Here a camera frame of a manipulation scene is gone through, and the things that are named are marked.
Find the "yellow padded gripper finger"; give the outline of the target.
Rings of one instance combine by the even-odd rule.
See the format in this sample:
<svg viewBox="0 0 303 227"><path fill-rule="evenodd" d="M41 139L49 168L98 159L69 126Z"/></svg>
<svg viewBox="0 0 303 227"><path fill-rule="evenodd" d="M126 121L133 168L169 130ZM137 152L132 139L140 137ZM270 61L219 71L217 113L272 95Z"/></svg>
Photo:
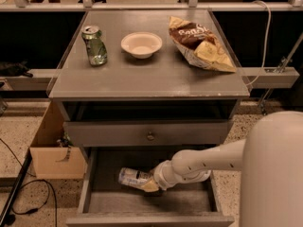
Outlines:
<svg viewBox="0 0 303 227"><path fill-rule="evenodd" d="M159 186L154 179L149 179L143 186L142 189L145 192L151 193L159 190Z"/></svg>

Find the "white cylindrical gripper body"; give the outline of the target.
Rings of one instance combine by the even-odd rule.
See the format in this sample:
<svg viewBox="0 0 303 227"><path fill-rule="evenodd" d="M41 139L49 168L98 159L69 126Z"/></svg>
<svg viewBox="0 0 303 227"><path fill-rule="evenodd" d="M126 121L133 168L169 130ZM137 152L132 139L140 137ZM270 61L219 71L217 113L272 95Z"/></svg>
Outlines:
<svg viewBox="0 0 303 227"><path fill-rule="evenodd" d="M155 182L162 190L172 188L177 184L177 179L171 165L171 161L167 160L160 163L153 172Z"/></svg>

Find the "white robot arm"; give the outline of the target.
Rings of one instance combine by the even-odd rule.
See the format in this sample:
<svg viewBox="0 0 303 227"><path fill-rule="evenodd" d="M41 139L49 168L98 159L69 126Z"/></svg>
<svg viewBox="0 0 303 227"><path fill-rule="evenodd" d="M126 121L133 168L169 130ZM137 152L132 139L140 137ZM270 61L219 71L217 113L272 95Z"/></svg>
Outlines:
<svg viewBox="0 0 303 227"><path fill-rule="evenodd" d="M271 113L244 140L180 150L153 170L153 184L197 183L207 170L241 172L240 227L303 227L303 113Z"/></svg>

